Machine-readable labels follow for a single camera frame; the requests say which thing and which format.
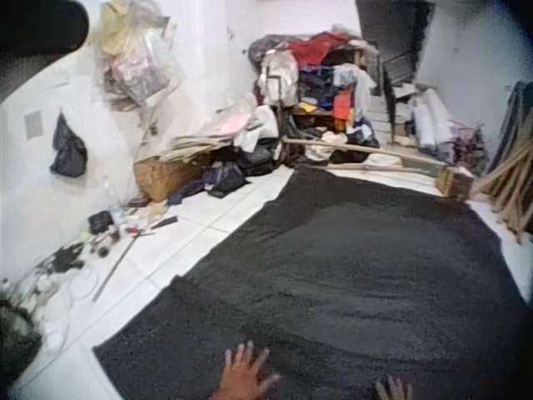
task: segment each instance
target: black carpet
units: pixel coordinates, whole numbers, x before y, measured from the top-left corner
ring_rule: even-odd
[[[94,351],[126,399],[208,398],[248,338],[283,376],[270,398],[371,398],[388,373],[417,399],[511,398],[533,371],[531,310],[466,205],[315,170]]]

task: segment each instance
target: clear plastic bag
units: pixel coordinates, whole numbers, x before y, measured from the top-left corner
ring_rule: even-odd
[[[171,41],[166,39],[168,23],[152,1],[104,4],[97,35],[104,88],[115,95],[119,108],[154,108],[182,82]]]

